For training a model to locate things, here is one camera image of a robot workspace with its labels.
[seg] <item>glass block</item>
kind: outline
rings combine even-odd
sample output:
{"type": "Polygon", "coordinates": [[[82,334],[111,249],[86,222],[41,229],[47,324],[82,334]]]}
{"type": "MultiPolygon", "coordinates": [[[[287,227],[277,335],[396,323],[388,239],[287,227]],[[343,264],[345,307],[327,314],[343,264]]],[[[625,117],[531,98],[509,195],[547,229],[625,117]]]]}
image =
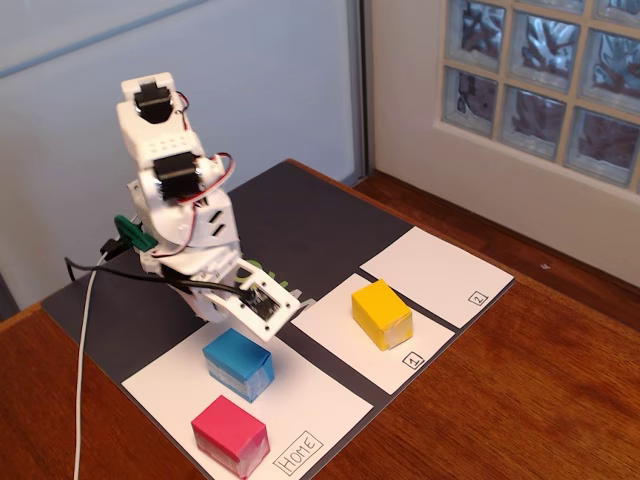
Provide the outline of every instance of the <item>glass block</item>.
{"type": "Polygon", "coordinates": [[[563,102],[508,86],[501,140],[512,147],[553,160],[565,110],[563,102]]]}
{"type": "Polygon", "coordinates": [[[584,12],[584,0],[516,0],[519,3],[530,3],[531,5],[542,5],[543,7],[555,8],[570,13],[584,12]]]}
{"type": "Polygon", "coordinates": [[[594,16],[639,27],[640,0],[596,0],[594,16]]]}
{"type": "Polygon", "coordinates": [[[640,112],[640,42],[591,30],[585,55],[580,94],[640,112]]]}
{"type": "Polygon", "coordinates": [[[447,68],[443,120],[490,137],[497,93],[497,82],[447,68]]]}
{"type": "Polygon", "coordinates": [[[449,0],[447,58],[497,71],[504,18],[504,8],[449,0]]]}
{"type": "Polygon", "coordinates": [[[579,35],[578,25],[516,12],[510,73],[567,91],[579,35]]]}
{"type": "Polygon", "coordinates": [[[572,130],[567,167],[623,187],[629,184],[638,125],[578,108],[572,130]]]}

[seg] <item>pink cube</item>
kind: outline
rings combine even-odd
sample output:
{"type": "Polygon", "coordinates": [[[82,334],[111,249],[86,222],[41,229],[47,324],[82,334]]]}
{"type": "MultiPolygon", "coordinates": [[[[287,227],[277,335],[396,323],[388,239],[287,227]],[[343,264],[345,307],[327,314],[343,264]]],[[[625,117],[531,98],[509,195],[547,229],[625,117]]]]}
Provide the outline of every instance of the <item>pink cube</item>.
{"type": "Polygon", "coordinates": [[[191,422],[198,448],[240,478],[269,453],[267,427],[220,395],[191,422]]]}

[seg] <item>black cable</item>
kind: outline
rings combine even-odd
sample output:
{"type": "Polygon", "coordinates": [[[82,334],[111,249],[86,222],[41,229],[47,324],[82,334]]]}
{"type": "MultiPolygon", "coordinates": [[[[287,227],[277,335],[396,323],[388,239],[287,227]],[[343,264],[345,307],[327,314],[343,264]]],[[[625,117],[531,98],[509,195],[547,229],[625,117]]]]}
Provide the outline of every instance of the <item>black cable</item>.
{"type": "Polygon", "coordinates": [[[168,279],[164,277],[158,277],[156,275],[136,275],[135,273],[121,272],[120,270],[114,270],[109,267],[103,267],[101,265],[95,267],[87,267],[85,265],[78,265],[72,262],[68,257],[64,257],[64,261],[67,264],[67,270],[71,272],[71,267],[82,270],[85,272],[105,272],[117,275],[119,277],[129,278],[131,280],[139,280],[141,282],[151,283],[163,283],[165,285],[173,285],[174,287],[189,287],[189,288],[205,288],[208,290],[222,290],[223,292],[233,293],[238,295],[241,299],[247,301],[252,300],[255,296],[255,292],[252,290],[242,290],[240,288],[231,287],[222,283],[212,282],[197,282],[194,280],[182,280],[182,279],[168,279]]]}
{"type": "Polygon", "coordinates": [[[71,279],[72,282],[75,282],[76,276],[73,274],[73,269],[71,268],[71,265],[69,265],[69,263],[66,262],[66,259],[65,259],[65,263],[67,264],[67,273],[69,274],[69,278],[71,279]]]}

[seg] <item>yellow block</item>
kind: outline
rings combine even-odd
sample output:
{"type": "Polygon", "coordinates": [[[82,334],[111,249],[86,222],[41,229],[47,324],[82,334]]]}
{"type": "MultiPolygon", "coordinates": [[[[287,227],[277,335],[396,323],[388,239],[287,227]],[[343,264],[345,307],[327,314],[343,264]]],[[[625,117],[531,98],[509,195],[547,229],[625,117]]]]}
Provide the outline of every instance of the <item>yellow block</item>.
{"type": "Polygon", "coordinates": [[[411,309],[384,282],[378,280],[351,294],[352,315],[380,350],[413,336],[411,309]]]}

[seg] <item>robotic arm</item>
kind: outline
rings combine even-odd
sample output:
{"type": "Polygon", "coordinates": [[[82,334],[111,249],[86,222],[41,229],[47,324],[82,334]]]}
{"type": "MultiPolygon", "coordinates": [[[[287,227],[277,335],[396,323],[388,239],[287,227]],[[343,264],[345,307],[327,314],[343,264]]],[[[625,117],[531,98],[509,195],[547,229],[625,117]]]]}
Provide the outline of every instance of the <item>robotic arm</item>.
{"type": "Polygon", "coordinates": [[[136,249],[142,268],[162,277],[253,291],[251,300],[243,300],[228,292],[176,288],[200,318],[221,322],[232,315],[268,341],[300,302],[242,259],[233,207],[222,189],[233,173],[233,159],[205,155],[186,116],[189,103],[169,73],[127,80],[122,91],[118,119],[138,170],[128,187],[145,232],[158,241],[147,251],[136,249]],[[242,279],[241,270],[246,272],[242,279]]]}

